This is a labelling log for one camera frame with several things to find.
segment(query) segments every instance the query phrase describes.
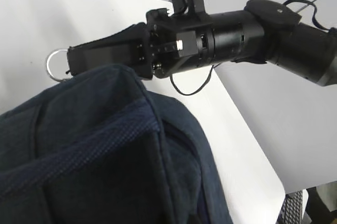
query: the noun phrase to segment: blue fabric bag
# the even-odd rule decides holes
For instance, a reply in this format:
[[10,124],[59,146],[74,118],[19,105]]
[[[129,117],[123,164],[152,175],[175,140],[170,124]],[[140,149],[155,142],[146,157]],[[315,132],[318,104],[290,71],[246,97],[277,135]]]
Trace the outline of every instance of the blue fabric bag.
[[0,223],[232,221],[197,120],[110,65],[0,116]]

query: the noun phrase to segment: screw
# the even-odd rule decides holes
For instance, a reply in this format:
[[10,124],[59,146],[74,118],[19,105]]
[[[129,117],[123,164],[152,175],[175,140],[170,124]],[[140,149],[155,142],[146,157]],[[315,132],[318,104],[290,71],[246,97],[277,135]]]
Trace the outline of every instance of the screw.
[[161,70],[162,69],[162,64],[160,62],[153,64],[152,65],[153,70]]

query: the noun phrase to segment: black fabric strap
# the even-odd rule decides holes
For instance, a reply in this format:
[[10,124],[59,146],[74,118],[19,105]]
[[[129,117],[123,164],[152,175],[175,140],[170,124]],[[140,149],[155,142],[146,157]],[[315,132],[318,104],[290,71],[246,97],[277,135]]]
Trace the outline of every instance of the black fabric strap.
[[59,152],[0,173],[0,202],[78,172],[140,135],[158,131],[148,103],[144,99],[134,101]]
[[311,1],[308,1],[308,0],[287,0],[283,3],[283,5],[289,5],[291,3],[303,3],[303,4],[308,4],[308,5],[311,5],[314,7],[314,14],[312,16],[312,23],[318,28],[318,29],[321,29],[321,30],[325,30],[325,31],[328,31],[329,29],[328,28],[325,28],[324,26],[322,26],[316,19],[316,13],[317,13],[317,6],[311,2]]

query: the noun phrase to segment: white table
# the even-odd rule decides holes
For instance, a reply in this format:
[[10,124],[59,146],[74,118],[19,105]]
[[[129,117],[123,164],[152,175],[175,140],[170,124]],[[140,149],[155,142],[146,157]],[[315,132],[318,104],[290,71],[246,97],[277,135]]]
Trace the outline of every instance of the white table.
[[[205,5],[209,13],[217,13],[243,9],[247,1],[205,0]],[[323,25],[337,26],[334,2],[317,3]],[[301,12],[305,23],[311,22],[312,12],[312,7]],[[228,62],[216,72],[286,193],[337,180],[337,173],[331,172],[337,169],[336,85],[322,88],[271,64]]]
[[[0,113],[53,86],[44,72],[46,55],[109,36],[145,20],[146,11],[171,7],[158,0],[0,0]],[[65,57],[51,61],[56,75]],[[184,91],[195,90],[208,69],[175,76]],[[212,147],[235,224],[275,223],[284,189],[253,134],[216,74],[198,95],[183,97],[168,79],[146,82],[149,90],[176,97],[201,123]]]

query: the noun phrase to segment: key ring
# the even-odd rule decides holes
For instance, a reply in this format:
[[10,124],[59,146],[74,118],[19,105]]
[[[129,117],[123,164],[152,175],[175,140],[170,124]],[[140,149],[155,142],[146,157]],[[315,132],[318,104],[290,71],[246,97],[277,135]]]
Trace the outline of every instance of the key ring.
[[67,80],[70,80],[70,78],[64,78],[64,79],[56,78],[56,77],[53,75],[51,69],[49,68],[49,63],[50,63],[51,58],[52,58],[55,54],[58,54],[58,53],[60,53],[60,52],[68,52],[68,49],[66,49],[66,48],[60,48],[60,49],[57,49],[57,50],[52,51],[52,52],[47,56],[47,58],[46,58],[45,70],[46,70],[47,75],[48,75],[51,79],[53,79],[53,80],[56,81],[56,82],[62,83],[62,82],[65,82],[65,81],[67,81]]

